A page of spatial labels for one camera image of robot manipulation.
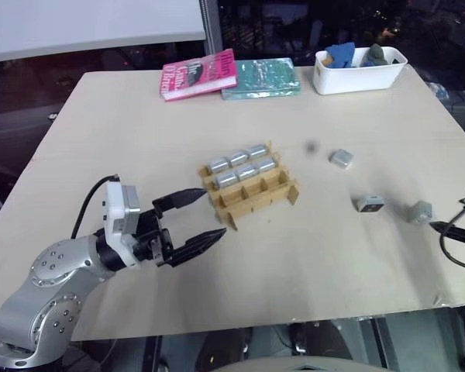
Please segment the white plastic bin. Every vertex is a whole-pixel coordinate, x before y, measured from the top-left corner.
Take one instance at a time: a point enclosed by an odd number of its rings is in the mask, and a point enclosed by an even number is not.
[[[370,48],[356,48],[352,66],[360,66],[362,59]],[[327,68],[322,61],[328,52],[322,50],[315,54],[313,84],[320,95],[333,95],[349,91],[373,91],[387,89],[393,85],[401,69],[408,63],[406,57],[398,49],[383,46],[384,58],[389,63],[386,66]]]

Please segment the pink book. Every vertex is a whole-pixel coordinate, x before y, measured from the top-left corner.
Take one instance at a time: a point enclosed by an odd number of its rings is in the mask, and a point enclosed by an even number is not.
[[[237,86],[232,49],[175,64],[165,64],[160,79],[160,94],[165,101],[200,95]]]

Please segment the black cable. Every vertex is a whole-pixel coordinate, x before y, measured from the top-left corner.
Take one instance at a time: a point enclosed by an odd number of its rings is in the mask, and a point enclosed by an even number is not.
[[[450,252],[448,252],[446,250],[446,247],[444,245],[444,237],[446,236],[446,234],[448,233],[448,231],[451,229],[451,227],[454,225],[454,223],[456,221],[458,221],[463,215],[465,214],[465,208],[463,208],[460,213],[458,213],[457,215],[455,215],[451,221],[448,222],[448,225],[446,225],[445,229],[443,230],[443,232],[441,232],[441,235],[439,237],[439,245],[441,246],[441,250],[442,252],[444,253],[444,255],[446,256],[446,258],[448,260],[450,260],[451,262],[461,266],[461,267],[464,267],[465,268],[465,263],[462,262],[462,261],[459,261],[457,260],[455,257],[451,256]]]
[[[101,362],[98,362],[98,366],[90,370],[89,372],[95,372],[96,370],[102,370],[103,364],[109,359],[109,357],[112,355],[112,351],[114,351],[115,345],[117,343],[117,339],[114,339],[112,342],[112,345],[110,346],[110,349],[108,349],[108,352],[106,353],[105,357],[102,359]]]
[[[71,234],[71,239],[76,239],[76,235],[78,234],[79,226],[81,225],[81,222],[83,221],[84,213],[86,212],[86,208],[88,207],[88,204],[93,197],[93,194],[102,186],[105,182],[107,181],[120,181],[119,176],[117,174],[114,174],[112,176],[107,176],[103,177],[100,181],[98,181],[95,186],[93,186],[88,192],[88,195],[86,195],[86,198],[83,201],[83,205],[81,206],[81,210],[79,211],[79,215],[77,215],[77,220],[76,223],[74,224],[74,228],[72,229],[72,234]]]
[[[455,91],[455,94],[457,97],[460,97],[460,100],[459,101],[456,101],[454,103],[451,103],[451,114],[453,114],[455,111],[455,106],[458,105],[459,103],[465,103],[465,98],[462,97],[462,95],[460,93],[458,93],[457,91]]]
[[[272,328],[274,329],[274,332],[276,332],[276,335],[277,335],[277,338],[279,339],[279,342],[282,343],[285,347],[287,347],[289,350],[293,350],[293,347],[292,346],[289,346],[281,337],[281,334],[277,331],[277,328],[275,325],[272,326]]]
[[[74,366],[75,364],[78,364],[79,362],[81,362],[85,357],[88,357],[88,355],[86,353],[84,353],[82,356],[78,357],[74,362],[71,362],[69,364],[66,364],[65,366],[62,366],[62,370],[65,370],[66,372],[69,371],[72,366]]]

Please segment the robotic arm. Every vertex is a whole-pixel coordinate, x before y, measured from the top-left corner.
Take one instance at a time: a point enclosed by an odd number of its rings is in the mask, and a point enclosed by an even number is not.
[[[105,181],[104,229],[75,238],[89,199]],[[54,370],[61,363],[82,306],[91,291],[124,267],[140,261],[176,267],[205,252],[226,232],[204,232],[174,249],[163,212],[191,204],[206,190],[179,191],[153,201],[140,214],[133,186],[117,176],[102,179],[88,194],[73,239],[46,248],[33,262],[25,283],[0,308],[0,370]]]
[[[455,223],[465,215],[465,198],[460,199],[459,202],[463,204],[463,208],[449,222],[431,222],[430,226],[434,228],[435,231],[440,233],[439,246],[441,247],[441,251],[446,256],[446,258],[456,265],[465,268],[465,263],[453,257],[446,249],[445,244],[445,238],[450,238],[465,243],[465,229],[461,229],[460,227],[455,226]]]

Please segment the green book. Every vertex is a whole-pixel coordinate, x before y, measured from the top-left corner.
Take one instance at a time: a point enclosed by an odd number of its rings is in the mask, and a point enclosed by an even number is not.
[[[222,89],[224,99],[300,95],[301,83],[291,58],[237,60],[238,85]]]

